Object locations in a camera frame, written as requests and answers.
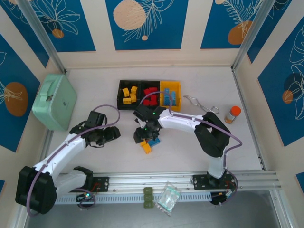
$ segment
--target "mint green box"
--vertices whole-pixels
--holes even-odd
[[[66,75],[47,75],[34,101],[34,115],[49,130],[66,131],[77,94]]]

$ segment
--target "yellow tray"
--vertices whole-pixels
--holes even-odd
[[[170,89],[170,93],[172,91],[175,92],[175,104],[176,106],[172,106],[171,110],[175,112],[179,112],[181,110],[181,84],[179,81],[160,81],[160,91],[164,92],[165,89]],[[160,106],[169,108],[169,106],[164,106],[164,94],[160,94]]]

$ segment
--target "white table surface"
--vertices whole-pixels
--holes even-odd
[[[102,104],[116,106],[119,80],[179,80],[181,94],[197,97],[202,105],[220,109],[218,117],[224,122],[229,109],[242,104],[229,67],[136,67],[73,69],[69,80],[77,92],[69,129],[88,118],[91,110]],[[108,117],[108,123],[117,118],[109,107],[98,110]],[[204,111],[183,98],[181,113],[204,115]],[[134,121],[133,111],[121,111],[116,124],[121,137],[109,142],[104,148],[87,147],[64,168],[69,172],[80,165],[93,172],[174,172],[206,171],[208,156],[200,147],[194,134],[172,129],[161,129],[160,144],[152,147],[150,154],[135,144],[133,133],[139,125]],[[261,166],[244,113],[233,124],[226,124],[243,146],[228,153],[230,170],[260,170]],[[54,132],[49,154],[66,138],[66,132]],[[237,143],[230,139],[229,146]]]

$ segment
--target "orange lid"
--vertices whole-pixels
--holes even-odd
[[[233,107],[230,109],[230,113],[231,113],[232,115],[234,115],[234,116],[240,115],[241,112],[242,112],[242,110],[241,110],[239,107],[237,107],[237,106],[233,106]]]

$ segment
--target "small bottle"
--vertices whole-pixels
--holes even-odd
[[[231,124],[241,114],[241,112],[242,110],[239,107],[233,106],[225,116],[225,122]]]

